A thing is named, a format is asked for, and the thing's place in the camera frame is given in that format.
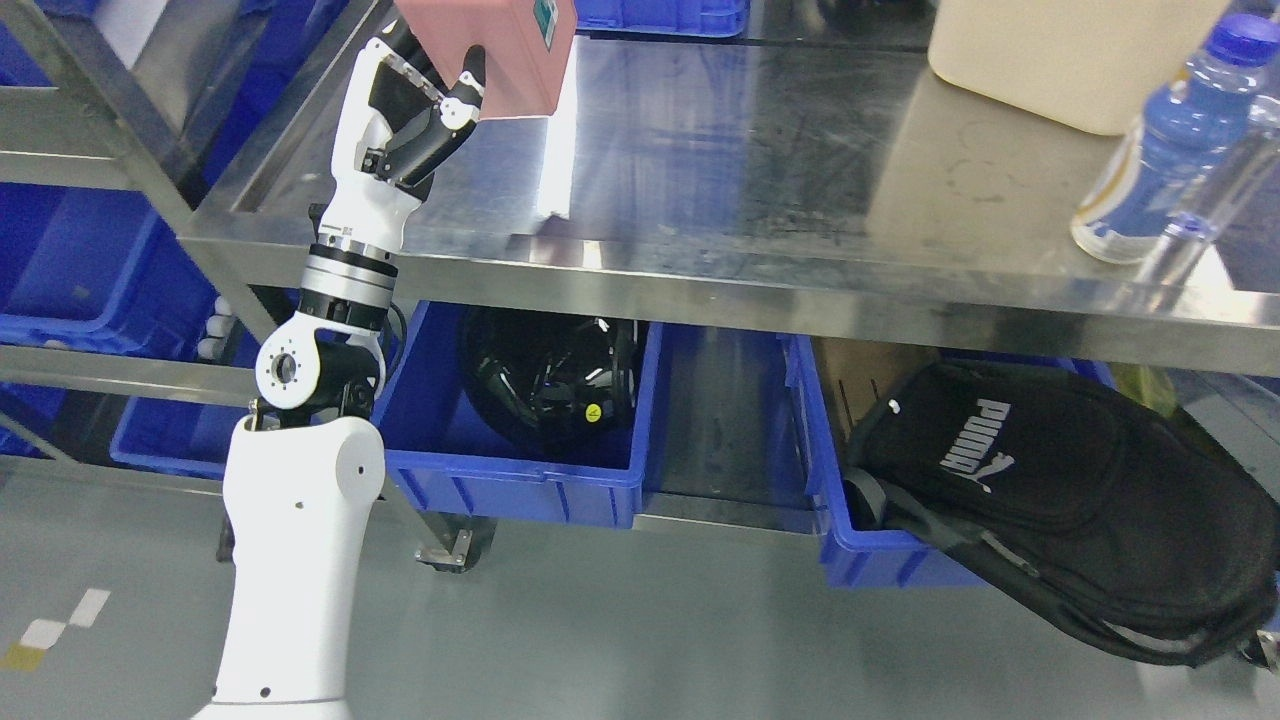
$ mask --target blue bottle cap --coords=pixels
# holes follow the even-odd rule
[[[1238,13],[1222,18],[1208,36],[1210,55],[1244,68],[1261,68],[1280,50],[1280,26]]]

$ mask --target black bag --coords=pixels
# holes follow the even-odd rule
[[[863,527],[915,533],[1112,655],[1197,666],[1276,609],[1275,500],[1065,370],[924,368],[859,423],[845,478]]]

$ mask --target stainless steel table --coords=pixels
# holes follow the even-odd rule
[[[138,190],[173,227],[270,17],[238,0],[0,4],[50,87],[0,87],[0,181]]]
[[[351,58],[303,72],[197,210],[197,260],[293,286]],[[483,123],[406,231],[402,299],[1280,374],[1280,296],[1152,286],[1066,233],[1114,138],[919,50],[580,37],[550,119]]]

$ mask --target puma logo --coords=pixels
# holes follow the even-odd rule
[[[982,478],[1002,473],[1014,466],[1014,459],[1004,452],[997,452],[986,465],[979,464],[991,452],[991,446],[1005,427],[1009,418],[1010,405],[995,400],[978,400],[978,414],[970,416],[964,428],[951,442],[938,465],[946,468],[952,475],[973,480],[983,492],[991,493],[991,486],[982,482]]]

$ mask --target gray floor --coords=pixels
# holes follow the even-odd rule
[[[411,560],[376,509],[349,697],[366,719],[1280,717],[1280,679],[1112,659],[988,589],[828,589],[817,547],[504,523],[468,575]],[[0,719],[179,719],[212,683],[232,569],[215,498],[15,478],[0,491],[0,641],[113,592]]]

